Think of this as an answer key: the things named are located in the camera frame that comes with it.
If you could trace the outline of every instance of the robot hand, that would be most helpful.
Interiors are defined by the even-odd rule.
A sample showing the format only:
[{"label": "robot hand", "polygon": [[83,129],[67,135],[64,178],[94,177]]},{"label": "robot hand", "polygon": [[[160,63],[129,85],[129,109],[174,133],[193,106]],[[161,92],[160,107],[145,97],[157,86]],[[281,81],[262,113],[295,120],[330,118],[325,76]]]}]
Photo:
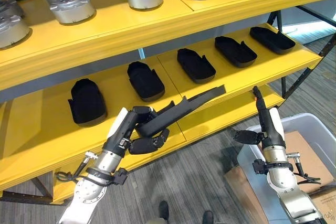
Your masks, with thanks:
[{"label": "robot hand", "polygon": [[[107,186],[122,185],[125,182],[127,171],[123,168],[118,171],[116,169],[127,150],[130,154],[155,152],[167,140],[169,125],[224,93],[224,86],[213,88],[190,99],[184,97],[177,105],[171,102],[158,112],[146,106],[135,106],[131,111],[123,108],[114,121],[99,156],[86,152],[84,160],[73,175],[56,173],[56,177],[62,182],[76,182],[73,200],[58,224],[89,224]],[[140,138],[132,141],[130,137],[134,129]],[[81,176],[81,171],[91,158],[96,159],[94,167],[87,168],[88,176]]]},{"label": "robot hand", "polygon": [[[304,177],[303,183],[316,183],[319,178],[308,177],[303,172],[299,153],[286,153],[284,128],[276,108],[266,108],[264,99],[257,87],[253,88],[257,98],[256,106],[262,132],[237,131],[234,139],[243,144],[262,143],[265,161],[257,159],[253,163],[256,174],[267,175],[267,182],[277,192],[280,203],[291,223],[313,224],[326,223],[310,197],[299,187],[295,175]],[[294,158],[299,173],[293,173],[293,166],[288,162]]]}]

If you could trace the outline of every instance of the black shoe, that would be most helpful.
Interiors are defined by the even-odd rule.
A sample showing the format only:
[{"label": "black shoe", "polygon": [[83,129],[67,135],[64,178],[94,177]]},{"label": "black shoe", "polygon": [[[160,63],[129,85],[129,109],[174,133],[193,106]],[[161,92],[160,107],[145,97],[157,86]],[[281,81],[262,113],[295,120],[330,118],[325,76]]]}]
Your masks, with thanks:
[{"label": "black shoe", "polygon": [[211,211],[205,211],[202,224],[214,224],[214,215]]},{"label": "black shoe", "polygon": [[169,218],[169,207],[167,201],[161,201],[159,204],[159,216],[162,219],[168,220]]}]

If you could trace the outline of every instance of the black plastic piece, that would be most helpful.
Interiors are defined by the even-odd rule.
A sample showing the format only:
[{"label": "black plastic piece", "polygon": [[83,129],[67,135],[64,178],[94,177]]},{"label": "black plastic piece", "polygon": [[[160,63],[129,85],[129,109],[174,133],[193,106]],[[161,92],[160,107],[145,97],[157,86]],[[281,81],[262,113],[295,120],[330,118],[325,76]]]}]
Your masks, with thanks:
[{"label": "black plastic piece", "polygon": [[327,222],[325,221],[325,219],[320,218],[320,219],[305,222],[304,224],[327,224]]},{"label": "black plastic piece", "polygon": [[138,154],[147,154],[157,151],[161,148],[166,142],[169,136],[169,130],[164,129],[161,134],[157,137],[142,137],[134,140],[130,146],[130,154],[138,155]]},{"label": "black plastic piece", "polygon": [[114,176],[114,181],[113,184],[114,185],[123,185],[127,179],[127,170],[125,170],[124,168],[119,168],[119,170],[117,170],[113,176]]},{"label": "black plastic piece", "polygon": [[233,139],[242,144],[259,144],[264,138],[266,133],[254,131],[236,131]]},{"label": "black plastic piece", "polygon": [[135,127],[135,130],[142,137],[154,136],[158,132],[167,128],[172,123],[194,111],[204,103],[224,94],[225,92],[226,91],[224,85],[222,85],[217,88],[207,90],[201,94],[191,97],[190,99],[183,97],[182,101],[179,104],[175,106],[172,106],[172,104],[170,104],[169,109],[165,108],[164,112],[158,114],[157,117],[150,120],[148,123],[138,124]]},{"label": "black plastic piece", "polygon": [[136,61],[129,64],[127,74],[143,101],[151,102],[163,96],[165,90],[162,81],[155,70],[151,70],[145,63]]},{"label": "black plastic piece", "polygon": [[107,116],[104,98],[98,86],[89,79],[81,79],[71,89],[69,104],[75,123],[89,127],[103,122]]},{"label": "black plastic piece", "polygon": [[279,55],[287,54],[295,46],[295,42],[280,31],[275,33],[267,28],[252,27],[250,35],[253,39]]},{"label": "black plastic piece", "polygon": [[215,77],[216,70],[205,55],[200,57],[195,51],[183,48],[177,51],[177,61],[195,83],[207,83]]},{"label": "black plastic piece", "polygon": [[293,166],[291,163],[265,163],[262,159],[256,159],[252,163],[253,169],[256,174],[267,174],[269,169],[283,167],[290,169],[293,172]]},{"label": "black plastic piece", "polygon": [[232,38],[220,36],[215,38],[215,47],[238,68],[246,68],[257,59],[257,54],[243,41],[239,44]]},{"label": "black plastic piece", "polygon": [[276,131],[269,113],[269,109],[266,108],[263,96],[261,95],[261,92],[257,86],[253,87],[253,93],[257,98],[256,107],[259,114],[261,131],[266,132],[267,134],[267,137],[261,140],[263,149],[272,145],[280,145],[286,148],[286,143],[282,139],[282,136],[279,134],[279,132]]}]

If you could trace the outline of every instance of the plastic bin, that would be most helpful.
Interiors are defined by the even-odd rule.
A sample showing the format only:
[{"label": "plastic bin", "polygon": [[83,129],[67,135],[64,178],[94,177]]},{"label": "plastic bin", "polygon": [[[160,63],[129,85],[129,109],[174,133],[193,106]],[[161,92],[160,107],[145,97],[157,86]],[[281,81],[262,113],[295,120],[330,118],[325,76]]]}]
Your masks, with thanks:
[{"label": "plastic bin", "polygon": [[[320,157],[329,172],[336,177],[336,138],[313,114],[302,113],[281,120],[285,132],[298,131],[310,147]],[[260,125],[249,127],[248,130],[260,132]],[[266,181],[266,176],[257,175],[252,163],[264,156],[256,145],[244,145],[237,160],[243,169],[252,189],[270,224],[290,224],[290,221],[280,205],[279,198]]]}]

